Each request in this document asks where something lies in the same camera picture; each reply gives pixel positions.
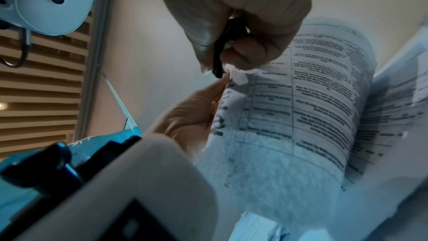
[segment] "hand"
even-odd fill
[[[246,17],[253,37],[237,40],[220,55],[223,63],[251,70],[278,58],[312,7],[311,0],[164,0],[193,45],[201,70],[212,70],[214,43],[228,18]]]
[[[174,139],[191,161],[196,161],[210,134],[217,102],[222,97],[229,74],[195,92],[178,105],[166,110],[147,133],[161,133]]]

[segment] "fingernail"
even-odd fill
[[[207,66],[205,66],[205,65],[201,64],[201,73],[202,73],[203,75],[209,75],[209,74],[211,73],[211,70],[210,70],[210,69],[208,69],[208,67],[207,67]]]

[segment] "paper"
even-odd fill
[[[322,228],[375,70],[358,32],[306,21],[277,60],[233,70],[197,168],[220,201],[290,228]]]
[[[367,237],[428,175],[428,51],[374,78],[330,233]]]

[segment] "light fixture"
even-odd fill
[[[7,103],[0,103],[0,110],[6,110],[8,108]]]

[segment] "black clip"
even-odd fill
[[[229,19],[223,34],[214,44],[213,75],[222,78],[224,74],[223,64],[220,61],[220,54],[224,50],[227,42],[234,42],[240,38],[248,37],[247,20],[244,17]]]

